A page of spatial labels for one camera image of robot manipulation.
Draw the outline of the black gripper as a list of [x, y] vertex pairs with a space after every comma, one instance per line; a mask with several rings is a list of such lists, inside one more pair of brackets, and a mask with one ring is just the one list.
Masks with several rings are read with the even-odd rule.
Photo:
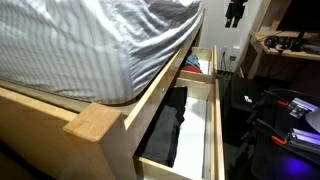
[[228, 5], [225, 17], [226, 17], [226, 28], [236, 28], [239, 21], [242, 19], [245, 11], [245, 3], [248, 0], [231, 0]]

